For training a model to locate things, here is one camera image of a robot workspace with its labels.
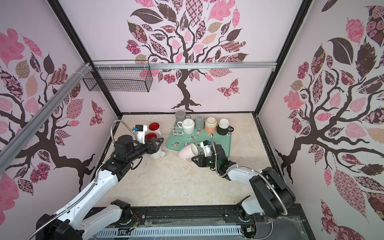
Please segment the red mug black handle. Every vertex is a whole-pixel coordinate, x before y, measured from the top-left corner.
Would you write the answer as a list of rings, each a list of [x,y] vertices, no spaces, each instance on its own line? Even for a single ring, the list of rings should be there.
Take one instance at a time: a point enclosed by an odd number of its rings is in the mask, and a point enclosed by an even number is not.
[[[156,133],[147,133],[145,135],[145,139],[156,139],[158,138],[159,136],[156,134]]]

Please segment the cream beige mug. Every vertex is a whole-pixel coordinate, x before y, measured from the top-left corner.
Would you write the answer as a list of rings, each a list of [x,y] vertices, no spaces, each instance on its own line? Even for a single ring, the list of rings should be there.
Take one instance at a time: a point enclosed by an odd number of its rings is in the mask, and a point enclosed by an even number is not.
[[[166,153],[162,149],[159,149],[156,153],[150,154],[149,157],[153,160],[158,160],[160,158],[163,158],[165,155]]]

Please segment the white mug red inside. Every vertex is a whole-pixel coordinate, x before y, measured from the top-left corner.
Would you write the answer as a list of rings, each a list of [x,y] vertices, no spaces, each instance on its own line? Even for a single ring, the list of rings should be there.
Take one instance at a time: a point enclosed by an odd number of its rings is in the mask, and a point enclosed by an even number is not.
[[[157,122],[150,123],[148,126],[149,131],[155,133],[158,137],[162,137],[161,126]]]

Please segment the pale pink mug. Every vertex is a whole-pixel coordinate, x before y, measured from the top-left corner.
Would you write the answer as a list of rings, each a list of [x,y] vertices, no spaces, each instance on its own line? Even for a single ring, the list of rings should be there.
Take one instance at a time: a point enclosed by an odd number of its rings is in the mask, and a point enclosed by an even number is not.
[[[189,163],[192,163],[192,158],[196,157],[198,154],[199,151],[196,145],[189,144],[179,151],[178,156],[181,160],[185,160]]]

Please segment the white and black mug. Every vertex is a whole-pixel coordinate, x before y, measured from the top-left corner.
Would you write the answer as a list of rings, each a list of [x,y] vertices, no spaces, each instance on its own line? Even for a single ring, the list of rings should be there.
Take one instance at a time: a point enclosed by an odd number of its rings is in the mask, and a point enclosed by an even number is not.
[[[220,119],[217,133],[221,136],[231,134],[234,131],[234,128],[230,126],[230,121],[228,119]]]

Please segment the cream and peach mug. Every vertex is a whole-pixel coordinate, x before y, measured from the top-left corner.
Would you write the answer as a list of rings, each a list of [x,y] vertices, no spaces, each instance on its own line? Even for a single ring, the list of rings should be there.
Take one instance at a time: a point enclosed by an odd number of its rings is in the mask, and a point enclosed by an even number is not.
[[[209,117],[205,121],[205,131],[209,134],[213,134],[217,129],[217,120],[214,117]]]

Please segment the light grey mug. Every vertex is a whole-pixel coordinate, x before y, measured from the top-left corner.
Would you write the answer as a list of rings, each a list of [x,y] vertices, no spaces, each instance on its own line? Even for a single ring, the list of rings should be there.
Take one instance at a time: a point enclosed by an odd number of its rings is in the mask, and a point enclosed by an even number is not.
[[[205,118],[202,115],[197,115],[195,118],[195,129],[201,131],[205,128]]]

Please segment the white ribbed base mug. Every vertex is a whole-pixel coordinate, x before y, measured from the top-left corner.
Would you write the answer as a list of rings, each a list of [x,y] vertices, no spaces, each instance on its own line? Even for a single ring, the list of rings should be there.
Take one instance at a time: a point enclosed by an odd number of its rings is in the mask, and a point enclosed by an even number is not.
[[[177,126],[184,131],[185,134],[190,135],[195,130],[195,122],[192,119],[184,119],[177,122]]]

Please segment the dark grey mug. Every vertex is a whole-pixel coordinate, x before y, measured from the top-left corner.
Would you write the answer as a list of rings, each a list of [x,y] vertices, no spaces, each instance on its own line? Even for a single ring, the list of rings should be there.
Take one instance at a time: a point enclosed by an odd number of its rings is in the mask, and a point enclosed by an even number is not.
[[[176,116],[176,122],[182,122],[185,119],[190,119],[191,116],[188,115],[185,111],[179,110],[175,113]]]

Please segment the green floral serving tray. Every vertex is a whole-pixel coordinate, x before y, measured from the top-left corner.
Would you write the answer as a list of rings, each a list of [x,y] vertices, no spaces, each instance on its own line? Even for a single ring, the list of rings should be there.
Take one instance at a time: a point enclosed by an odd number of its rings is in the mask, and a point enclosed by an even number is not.
[[[231,133],[222,136],[215,132],[213,135],[215,143],[221,145],[226,153],[226,156],[229,157],[231,155]],[[166,147],[173,151],[180,151],[185,146],[194,144],[198,148],[199,152],[202,152],[203,149],[200,147],[200,143],[203,141],[211,141],[210,134],[205,130],[194,130],[192,134],[188,135],[184,133],[182,128],[179,128],[177,123],[175,123],[167,140]]]

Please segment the aluminium rail back wall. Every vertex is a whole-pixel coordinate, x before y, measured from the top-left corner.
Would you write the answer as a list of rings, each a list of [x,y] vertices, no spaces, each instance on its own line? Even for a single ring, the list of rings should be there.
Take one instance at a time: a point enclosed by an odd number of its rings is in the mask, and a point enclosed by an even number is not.
[[[238,63],[98,63],[94,62],[98,68],[144,68],[148,70],[191,70],[191,69],[275,69],[276,62],[238,62]]]

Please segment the aluminium rail wall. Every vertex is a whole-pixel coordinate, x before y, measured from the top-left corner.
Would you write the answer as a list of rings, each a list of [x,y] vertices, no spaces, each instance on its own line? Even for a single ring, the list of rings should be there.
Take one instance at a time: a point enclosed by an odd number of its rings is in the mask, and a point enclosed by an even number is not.
[[[144,68],[148,70],[191,70],[191,69],[275,69],[276,62],[238,62],[238,63],[98,63],[94,62],[98,68]]]
[[[1,173],[11,164],[18,153],[31,138],[37,133],[45,121],[53,114],[54,110],[62,103],[70,91],[91,71],[89,63],[82,64],[74,74],[59,88],[49,101],[40,109],[40,111],[32,117],[32,119],[23,127],[1,151]]]

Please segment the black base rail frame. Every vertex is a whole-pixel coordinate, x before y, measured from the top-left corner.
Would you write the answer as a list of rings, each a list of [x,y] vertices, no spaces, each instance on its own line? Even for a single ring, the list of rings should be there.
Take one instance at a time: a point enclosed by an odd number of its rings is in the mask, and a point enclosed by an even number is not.
[[[105,226],[144,226],[145,224],[174,223],[175,221],[214,220],[224,224],[241,227],[246,237],[258,235],[258,225],[266,223],[269,217],[264,213],[248,215],[237,205],[217,206],[163,206],[163,207],[132,207],[120,200],[113,201],[108,207],[93,207],[86,211],[84,217],[74,219],[64,217],[64,222],[79,224],[90,221],[92,217],[104,216]]]

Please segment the aluminium rail left wall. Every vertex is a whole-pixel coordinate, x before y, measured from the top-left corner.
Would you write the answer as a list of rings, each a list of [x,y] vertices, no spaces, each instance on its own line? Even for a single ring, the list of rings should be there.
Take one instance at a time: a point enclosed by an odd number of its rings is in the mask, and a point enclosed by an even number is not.
[[[31,138],[37,133],[45,121],[53,114],[54,110],[62,103],[70,91],[91,71],[89,63],[82,64],[74,74],[59,88],[49,101],[40,109],[40,111],[32,117],[32,119],[23,127],[1,151],[1,173],[11,164],[18,153]]]

